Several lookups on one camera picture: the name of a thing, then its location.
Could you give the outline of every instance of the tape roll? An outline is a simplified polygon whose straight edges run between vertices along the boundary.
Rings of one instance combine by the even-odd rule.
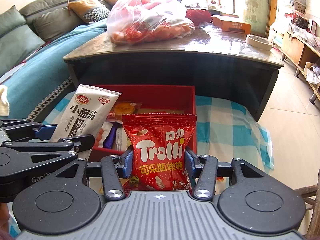
[[[264,49],[264,50],[271,50],[272,49],[272,43],[269,42],[267,39],[255,36],[255,35],[247,35],[247,40],[246,42],[254,46],[258,49]]]

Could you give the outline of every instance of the wooden chair leg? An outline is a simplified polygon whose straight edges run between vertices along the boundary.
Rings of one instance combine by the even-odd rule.
[[[311,238],[319,235],[320,235],[320,170],[318,172],[318,184],[317,184],[315,206],[313,209],[310,225],[305,237]]]
[[[315,196],[317,193],[317,188],[318,188],[318,185],[312,185],[308,187],[301,187],[301,188],[295,189],[294,191],[297,194],[301,195],[301,197],[305,198],[305,197]]]

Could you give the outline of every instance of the white towel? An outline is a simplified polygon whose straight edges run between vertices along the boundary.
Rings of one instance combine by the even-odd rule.
[[[5,85],[0,85],[0,115],[9,115],[9,102],[7,100],[8,88]]]

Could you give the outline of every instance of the orange box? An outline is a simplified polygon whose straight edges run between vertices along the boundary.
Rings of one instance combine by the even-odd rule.
[[[238,18],[213,15],[212,22],[222,31],[250,34],[251,24],[245,23]]]

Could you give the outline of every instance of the metal screw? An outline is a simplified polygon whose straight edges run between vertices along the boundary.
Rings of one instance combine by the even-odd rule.
[[[209,191],[209,190],[206,190],[206,189],[198,189],[198,190],[195,192],[195,195],[196,195],[197,197],[200,197],[200,198],[209,197],[209,196],[210,196],[210,191]]]
[[[121,197],[122,195],[123,195],[123,192],[119,189],[112,189],[107,192],[107,196],[111,198]]]

